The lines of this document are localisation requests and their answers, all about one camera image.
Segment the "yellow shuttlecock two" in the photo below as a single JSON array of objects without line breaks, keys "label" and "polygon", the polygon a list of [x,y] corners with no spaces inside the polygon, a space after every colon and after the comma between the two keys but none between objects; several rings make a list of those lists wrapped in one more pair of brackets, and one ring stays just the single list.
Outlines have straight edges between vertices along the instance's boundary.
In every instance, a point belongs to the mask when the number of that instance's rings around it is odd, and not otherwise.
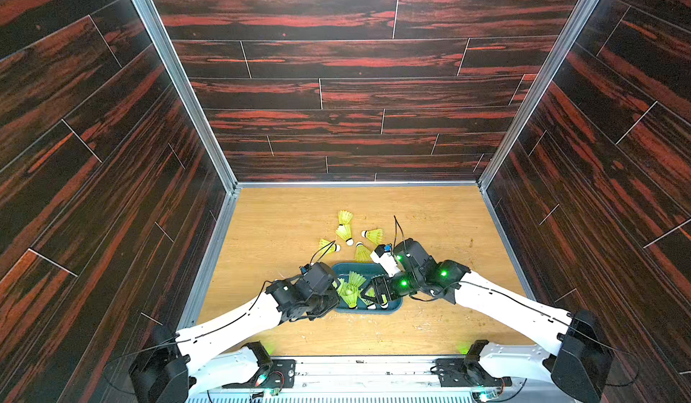
[{"label": "yellow shuttlecock two", "polygon": [[348,276],[348,284],[354,290],[360,290],[366,283],[366,278],[359,273],[350,272]]}]

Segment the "yellow shuttlecock four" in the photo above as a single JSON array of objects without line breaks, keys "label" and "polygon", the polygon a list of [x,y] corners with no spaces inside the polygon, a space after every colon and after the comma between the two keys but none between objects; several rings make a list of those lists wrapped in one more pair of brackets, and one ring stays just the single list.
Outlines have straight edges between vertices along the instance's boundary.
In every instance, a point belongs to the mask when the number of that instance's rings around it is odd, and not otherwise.
[{"label": "yellow shuttlecock four", "polygon": [[376,292],[374,288],[369,288],[367,291],[360,293],[360,300],[369,311],[375,311],[377,309]]}]

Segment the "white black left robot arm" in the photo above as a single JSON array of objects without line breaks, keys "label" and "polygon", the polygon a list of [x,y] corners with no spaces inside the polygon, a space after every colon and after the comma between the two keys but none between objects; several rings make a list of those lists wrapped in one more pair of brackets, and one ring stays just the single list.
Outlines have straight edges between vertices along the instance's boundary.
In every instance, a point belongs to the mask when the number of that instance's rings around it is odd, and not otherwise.
[{"label": "white black left robot arm", "polygon": [[253,300],[213,320],[176,332],[154,327],[128,370],[136,401],[186,401],[214,357],[285,322],[325,316],[338,307],[340,286],[330,275],[266,281]]}]

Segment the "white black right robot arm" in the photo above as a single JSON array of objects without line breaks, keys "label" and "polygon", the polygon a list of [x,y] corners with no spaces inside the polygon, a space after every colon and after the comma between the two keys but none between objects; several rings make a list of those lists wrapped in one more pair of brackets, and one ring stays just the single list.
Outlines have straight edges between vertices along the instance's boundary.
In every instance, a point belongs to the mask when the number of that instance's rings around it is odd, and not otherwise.
[{"label": "white black right robot arm", "polygon": [[477,341],[466,354],[493,379],[505,377],[552,383],[579,402],[599,402],[614,361],[614,349],[594,313],[547,306],[504,289],[455,261],[428,259],[415,266],[399,257],[361,291],[364,300],[385,306],[425,293],[478,311],[532,340],[532,345]]}]

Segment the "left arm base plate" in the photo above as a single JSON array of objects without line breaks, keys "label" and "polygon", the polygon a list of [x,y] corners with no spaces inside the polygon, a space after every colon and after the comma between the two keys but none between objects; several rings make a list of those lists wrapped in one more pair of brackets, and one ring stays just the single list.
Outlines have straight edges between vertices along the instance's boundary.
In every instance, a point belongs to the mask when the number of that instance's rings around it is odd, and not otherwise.
[{"label": "left arm base plate", "polygon": [[296,360],[273,358],[270,367],[261,367],[250,380],[223,384],[227,390],[292,389],[295,383]]}]

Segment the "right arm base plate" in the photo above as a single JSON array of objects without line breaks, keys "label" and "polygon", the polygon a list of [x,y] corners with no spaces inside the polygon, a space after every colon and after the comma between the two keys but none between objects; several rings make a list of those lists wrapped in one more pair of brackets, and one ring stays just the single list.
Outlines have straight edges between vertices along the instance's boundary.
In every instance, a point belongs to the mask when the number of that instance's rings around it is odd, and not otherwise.
[{"label": "right arm base plate", "polygon": [[477,362],[464,358],[438,358],[430,368],[442,387],[490,387],[504,388],[512,385],[509,377],[495,378]]}]

